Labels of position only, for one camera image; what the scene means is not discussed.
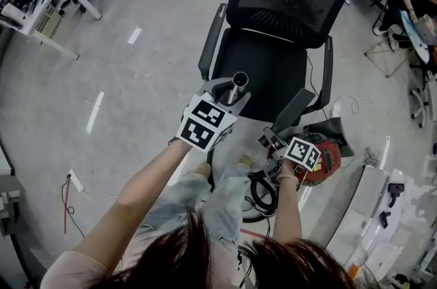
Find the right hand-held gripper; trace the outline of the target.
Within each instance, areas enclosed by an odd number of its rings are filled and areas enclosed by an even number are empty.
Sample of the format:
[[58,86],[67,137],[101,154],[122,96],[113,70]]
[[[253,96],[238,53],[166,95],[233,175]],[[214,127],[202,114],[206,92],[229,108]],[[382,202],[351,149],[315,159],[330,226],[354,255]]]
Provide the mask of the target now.
[[285,144],[283,148],[271,154],[273,161],[288,159],[304,167],[307,171],[313,171],[317,166],[321,152],[314,144],[297,137],[293,137],[290,143],[286,143],[269,127],[265,127],[263,133],[259,138],[263,147],[269,148],[272,144]]

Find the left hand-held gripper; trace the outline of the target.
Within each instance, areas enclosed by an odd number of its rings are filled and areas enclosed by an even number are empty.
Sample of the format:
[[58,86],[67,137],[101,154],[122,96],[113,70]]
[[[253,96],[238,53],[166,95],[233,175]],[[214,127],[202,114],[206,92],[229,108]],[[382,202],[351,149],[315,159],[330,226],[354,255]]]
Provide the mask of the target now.
[[208,153],[222,142],[231,132],[238,116],[251,98],[247,92],[239,97],[234,106],[227,107],[218,100],[227,86],[228,78],[222,77],[206,81],[199,94],[192,97],[183,112],[183,119],[176,137],[202,152]]

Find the silver metal vacuum tube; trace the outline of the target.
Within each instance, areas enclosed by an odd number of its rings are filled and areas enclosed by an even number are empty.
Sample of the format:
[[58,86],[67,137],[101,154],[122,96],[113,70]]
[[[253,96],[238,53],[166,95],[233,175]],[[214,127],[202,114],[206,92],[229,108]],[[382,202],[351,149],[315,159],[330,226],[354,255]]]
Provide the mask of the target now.
[[243,94],[247,93],[245,91],[246,86],[249,83],[249,76],[245,72],[237,72],[233,75],[232,79],[228,81],[225,87],[225,92],[229,93],[225,96],[223,104],[227,107],[234,106],[236,100]]

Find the black vacuum nozzle attachment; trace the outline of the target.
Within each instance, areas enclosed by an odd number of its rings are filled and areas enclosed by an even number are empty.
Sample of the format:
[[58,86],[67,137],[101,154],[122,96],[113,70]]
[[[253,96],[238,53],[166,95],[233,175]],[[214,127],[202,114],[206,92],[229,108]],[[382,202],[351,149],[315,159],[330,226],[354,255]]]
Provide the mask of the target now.
[[275,134],[279,134],[290,126],[295,125],[314,97],[315,94],[313,92],[301,88],[278,114],[273,122],[272,131]]

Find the person's left forearm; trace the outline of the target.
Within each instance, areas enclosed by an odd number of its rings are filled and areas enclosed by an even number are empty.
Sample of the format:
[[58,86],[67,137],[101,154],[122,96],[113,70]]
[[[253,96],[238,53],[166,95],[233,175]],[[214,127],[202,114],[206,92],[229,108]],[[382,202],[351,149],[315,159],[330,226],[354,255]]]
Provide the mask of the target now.
[[74,248],[113,269],[136,229],[192,147],[176,139],[137,172],[91,232]]

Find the person's right forearm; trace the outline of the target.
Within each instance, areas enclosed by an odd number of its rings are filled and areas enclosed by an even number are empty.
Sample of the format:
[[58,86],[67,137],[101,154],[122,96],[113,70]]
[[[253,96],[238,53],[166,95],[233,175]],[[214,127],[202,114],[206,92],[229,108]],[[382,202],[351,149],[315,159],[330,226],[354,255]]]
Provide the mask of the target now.
[[278,206],[272,235],[272,238],[280,243],[302,238],[296,181],[293,178],[280,179]]

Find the red vacuum cleaner canister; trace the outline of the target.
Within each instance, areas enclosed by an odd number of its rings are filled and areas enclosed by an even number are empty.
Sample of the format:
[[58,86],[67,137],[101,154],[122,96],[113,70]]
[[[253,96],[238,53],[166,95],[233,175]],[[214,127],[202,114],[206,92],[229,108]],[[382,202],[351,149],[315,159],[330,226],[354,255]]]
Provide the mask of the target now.
[[341,153],[339,144],[334,139],[320,133],[303,133],[297,135],[297,138],[313,143],[321,152],[312,172],[303,167],[298,167],[295,171],[295,176],[301,185],[313,187],[321,184],[339,169]]

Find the person's right hand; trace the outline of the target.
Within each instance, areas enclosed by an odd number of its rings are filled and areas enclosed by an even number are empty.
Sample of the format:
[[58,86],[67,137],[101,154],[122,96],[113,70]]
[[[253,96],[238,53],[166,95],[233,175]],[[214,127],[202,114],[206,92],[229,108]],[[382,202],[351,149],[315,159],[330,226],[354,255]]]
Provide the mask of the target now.
[[277,179],[282,179],[282,178],[293,178],[296,180],[295,174],[294,174],[294,168],[295,168],[295,164],[293,161],[284,159],[280,162],[280,170],[279,173],[277,175]]

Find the black mesh office chair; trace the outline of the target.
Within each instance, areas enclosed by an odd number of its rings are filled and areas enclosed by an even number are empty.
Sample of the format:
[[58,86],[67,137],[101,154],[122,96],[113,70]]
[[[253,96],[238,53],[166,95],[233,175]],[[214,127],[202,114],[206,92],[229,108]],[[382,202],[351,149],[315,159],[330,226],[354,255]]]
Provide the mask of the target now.
[[305,88],[307,51],[324,49],[322,87],[302,110],[330,102],[333,41],[330,30],[345,0],[228,0],[219,6],[198,63],[201,78],[248,75],[245,118],[273,122]]

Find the person's beige left shoe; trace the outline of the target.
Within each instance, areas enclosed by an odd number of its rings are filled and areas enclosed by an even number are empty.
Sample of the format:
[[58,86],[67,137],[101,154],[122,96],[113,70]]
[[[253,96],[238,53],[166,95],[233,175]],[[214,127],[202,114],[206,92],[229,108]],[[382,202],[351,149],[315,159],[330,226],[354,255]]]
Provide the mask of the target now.
[[211,165],[207,162],[202,162],[198,164],[198,166],[194,170],[196,174],[199,174],[204,178],[209,178],[211,171],[212,171]]

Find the person's grey jeans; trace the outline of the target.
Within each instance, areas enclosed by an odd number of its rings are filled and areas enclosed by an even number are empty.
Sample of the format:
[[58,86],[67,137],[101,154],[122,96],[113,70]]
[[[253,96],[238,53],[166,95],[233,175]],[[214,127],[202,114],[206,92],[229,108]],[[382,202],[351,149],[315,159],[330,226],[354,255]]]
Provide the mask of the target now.
[[165,188],[141,222],[141,231],[170,232],[186,221],[186,209],[203,202],[200,211],[210,240],[226,247],[234,256],[240,243],[242,203],[249,187],[251,168],[243,163],[228,167],[214,189],[206,177],[188,172]]

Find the white low bench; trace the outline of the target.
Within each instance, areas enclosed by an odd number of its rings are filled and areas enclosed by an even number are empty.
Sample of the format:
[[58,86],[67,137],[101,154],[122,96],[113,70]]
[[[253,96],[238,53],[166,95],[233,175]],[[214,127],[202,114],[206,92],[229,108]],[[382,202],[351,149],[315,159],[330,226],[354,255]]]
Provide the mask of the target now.
[[[392,208],[389,183],[405,185]],[[386,229],[379,220],[382,211],[391,211]],[[327,248],[345,269],[356,264],[378,279],[393,271],[409,275],[425,252],[436,218],[437,185],[422,163],[392,171],[367,167]]]

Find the black brush attachment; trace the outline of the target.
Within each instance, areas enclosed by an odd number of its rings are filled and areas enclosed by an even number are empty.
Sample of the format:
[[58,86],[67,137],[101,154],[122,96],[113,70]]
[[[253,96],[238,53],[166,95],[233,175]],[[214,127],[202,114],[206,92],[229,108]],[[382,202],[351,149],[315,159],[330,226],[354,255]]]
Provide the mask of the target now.
[[387,191],[391,197],[389,208],[392,208],[397,198],[405,191],[405,185],[404,183],[389,183]]

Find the white office chair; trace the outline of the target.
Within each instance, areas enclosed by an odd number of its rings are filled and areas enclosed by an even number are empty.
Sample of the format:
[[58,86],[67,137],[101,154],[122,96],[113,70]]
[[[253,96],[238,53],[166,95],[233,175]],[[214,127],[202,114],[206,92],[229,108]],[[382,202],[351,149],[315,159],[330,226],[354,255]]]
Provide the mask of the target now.
[[427,120],[437,122],[437,74],[425,81],[424,88],[410,90],[409,94],[418,102],[418,107],[411,114],[411,118],[413,120],[421,118],[419,128],[424,128]]

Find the round blue folding table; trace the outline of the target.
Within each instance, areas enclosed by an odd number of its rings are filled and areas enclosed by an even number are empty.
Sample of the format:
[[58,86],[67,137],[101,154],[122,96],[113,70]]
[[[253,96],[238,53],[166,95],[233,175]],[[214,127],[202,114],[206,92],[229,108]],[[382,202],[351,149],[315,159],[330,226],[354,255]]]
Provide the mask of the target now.
[[411,22],[408,13],[406,11],[401,11],[400,14],[406,35],[408,36],[408,39],[412,44],[412,50],[407,53],[404,59],[400,61],[400,63],[394,68],[392,72],[385,74],[385,77],[387,79],[391,78],[410,59],[413,53],[416,53],[418,58],[424,64],[427,64],[430,59],[428,47],[426,43],[422,41],[421,37],[414,28],[414,25]]

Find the silver laptop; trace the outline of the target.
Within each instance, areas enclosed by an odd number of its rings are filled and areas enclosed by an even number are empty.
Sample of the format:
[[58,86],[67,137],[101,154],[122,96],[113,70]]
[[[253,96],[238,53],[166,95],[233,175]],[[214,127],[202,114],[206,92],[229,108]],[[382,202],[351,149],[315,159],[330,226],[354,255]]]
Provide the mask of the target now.
[[414,24],[414,29],[420,39],[428,46],[437,46],[437,24],[425,14]]

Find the white rounded appliance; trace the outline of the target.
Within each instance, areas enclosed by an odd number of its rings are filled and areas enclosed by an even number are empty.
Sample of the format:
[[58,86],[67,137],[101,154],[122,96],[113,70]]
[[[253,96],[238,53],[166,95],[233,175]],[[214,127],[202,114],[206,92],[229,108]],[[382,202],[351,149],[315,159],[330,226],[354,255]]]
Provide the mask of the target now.
[[9,21],[12,21],[19,27],[26,26],[32,19],[31,15],[24,13],[11,3],[6,4],[1,10],[0,14],[6,17]]

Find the grey curved counter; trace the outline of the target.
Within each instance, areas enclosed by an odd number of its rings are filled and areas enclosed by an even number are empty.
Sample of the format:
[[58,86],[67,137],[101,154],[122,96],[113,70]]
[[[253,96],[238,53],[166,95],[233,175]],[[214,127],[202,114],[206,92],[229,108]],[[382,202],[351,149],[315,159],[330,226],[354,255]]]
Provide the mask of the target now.
[[[16,175],[14,165],[0,140],[0,176]],[[0,288],[9,289],[40,289],[46,265],[39,258],[39,248],[36,240],[24,220],[20,210],[16,233],[2,236],[0,234]]]

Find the person's pink shirt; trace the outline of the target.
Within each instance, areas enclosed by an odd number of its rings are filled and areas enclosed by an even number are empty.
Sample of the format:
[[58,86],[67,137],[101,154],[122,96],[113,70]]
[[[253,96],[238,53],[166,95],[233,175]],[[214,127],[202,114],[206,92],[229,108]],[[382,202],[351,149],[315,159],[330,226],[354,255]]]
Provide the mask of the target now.
[[[163,231],[152,231],[147,226],[139,227],[114,274],[126,279],[128,276],[126,271],[132,269],[143,252],[163,234]],[[212,288],[236,289],[234,286],[238,268],[236,253],[226,247],[225,241],[218,240],[211,243],[211,259]],[[73,250],[65,251],[47,270],[40,289],[90,289],[101,282],[106,273],[106,266],[94,258]]]

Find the grey cabinet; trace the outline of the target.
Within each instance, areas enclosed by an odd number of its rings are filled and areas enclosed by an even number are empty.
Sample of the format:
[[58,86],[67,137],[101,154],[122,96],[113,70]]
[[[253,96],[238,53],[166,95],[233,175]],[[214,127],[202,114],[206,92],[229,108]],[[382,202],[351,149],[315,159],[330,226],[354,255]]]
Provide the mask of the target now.
[[20,216],[19,203],[23,195],[24,188],[16,176],[0,176],[0,234],[2,236],[16,233]]

